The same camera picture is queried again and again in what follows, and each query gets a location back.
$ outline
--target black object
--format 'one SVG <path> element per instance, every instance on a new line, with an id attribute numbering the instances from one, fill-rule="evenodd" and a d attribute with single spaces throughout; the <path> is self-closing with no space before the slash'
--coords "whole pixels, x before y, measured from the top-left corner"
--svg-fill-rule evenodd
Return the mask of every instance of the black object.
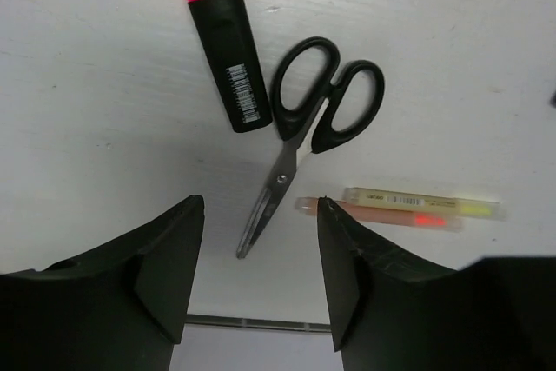
<path id="1" fill-rule="evenodd" d="M 284 76 L 292 62 L 311 48 L 317 48 L 325 53 L 325 66 L 299 107 L 297 109 L 286 109 L 281 99 L 281 85 Z M 340 61 L 338 47 L 327 38 L 319 36 L 301 41 L 283 58 L 276 70 L 270 88 L 270 102 L 282 140 L 288 141 L 298 135 L 306 126 L 307 120 L 312 117 L 315 111 L 320 109 L 322 101 L 326 98 L 330 100 L 330 103 L 314 131 L 311 142 L 315 154 L 320 154 L 351 141 L 374 120 L 384 98 L 385 80 L 382 70 L 375 63 L 367 60 L 353 61 L 341 72 L 338 82 L 332 84 L 332 78 L 340 66 Z M 341 100 L 346 94 L 349 84 L 360 72 L 366 72 L 372 77 L 373 98 L 358 121 L 348 129 L 337 131 L 332 128 L 332 121 L 338 108 L 340 108 Z"/>
<path id="2" fill-rule="evenodd" d="M 189 8 L 234 131 L 268 126 L 272 115 L 245 2 L 195 0 Z"/>
<path id="3" fill-rule="evenodd" d="M 334 348 L 345 371 L 556 369 L 556 258 L 461 270 L 413 255 L 320 199 Z"/>
<path id="4" fill-rule="evenodd" d="M 0 276 L 0 368 L 167 370 L 182 338 L 203 206 L 190 197 L 43 272 Z"/>

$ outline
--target yellow highlighter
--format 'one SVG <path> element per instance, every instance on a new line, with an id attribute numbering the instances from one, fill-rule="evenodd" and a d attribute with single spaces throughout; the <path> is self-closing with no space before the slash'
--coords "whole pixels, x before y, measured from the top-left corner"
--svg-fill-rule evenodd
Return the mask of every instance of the yellow highlighter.
<path id="1" fill-rule="evenodd" d="M 350 188 L 346 189 L 344 200 L 368 208 L 412 210 L 421 213 L 458 215 L 498 221 L 504 220 L 506 217 L 502 205 L 496 202 L 412 195 L 397 191 Z"/>

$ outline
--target black highlighter cap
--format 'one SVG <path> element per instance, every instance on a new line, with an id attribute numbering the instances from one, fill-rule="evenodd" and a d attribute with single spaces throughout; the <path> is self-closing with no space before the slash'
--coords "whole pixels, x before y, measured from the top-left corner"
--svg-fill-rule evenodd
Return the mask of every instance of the black highlighter cap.
<path id="1" fill-rule="evenodd" d="M 189 9 L 235 132 L 272 122 L 261 65 L 243 0 L 195 0 Z"/>

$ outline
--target scissors finger hole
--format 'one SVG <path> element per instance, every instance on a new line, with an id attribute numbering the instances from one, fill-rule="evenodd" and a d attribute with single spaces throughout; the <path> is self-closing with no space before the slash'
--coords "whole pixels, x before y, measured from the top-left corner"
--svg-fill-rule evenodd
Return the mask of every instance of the scissors finger hole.
<path id="1" fill-rule="evenodd" d="M 301 53 L 289 66 L 281 85 L 281 99 L 286 109 L 298 109 L 326 64 L 326 54 L 316 48 Z"/>
<path id="2" fill-rule="evenodd" d="M 346 90 L 332 121 L 332 128 L 342 132 L 353 127 L 367 114 L 375 95 L 376 82 L 373 74 L 368 71 L 358 72 Z"/>

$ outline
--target scissors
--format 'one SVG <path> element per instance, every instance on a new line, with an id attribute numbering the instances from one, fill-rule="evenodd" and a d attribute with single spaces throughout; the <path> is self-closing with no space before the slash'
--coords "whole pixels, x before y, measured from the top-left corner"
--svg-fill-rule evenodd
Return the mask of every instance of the scissors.
<path id="1" fill-rule="evenodd" d="M 326 61 L 321 74 L 296 109 L 286 109 L 282 102 L 281 86 L 286 71 L 303 52 L 316 48 L 325 53 Z M 292 184 L 301 161 L 310 153 L 320 154 L 351 141 L 361 134 L 374 120 L 384 98 L 385 81 L 381 69 L 367 60 L 353 61 L 341 72 L 337 83 L 332 83 L 340 67 L 340 51 L 327 38 L 319 36 L 301 41 L 283 58 L 270 87 L 272 108 L 278 133 L 284 141 L 283 149 L 264 185 L 249 217 L 236 256 L 243 259 L 253 248 L 278 209 Z M 363 115 L 349 128 L 337 131 L 332 127 L 354 77 L 366 72 L 372 77 L 372 100 Z"/>

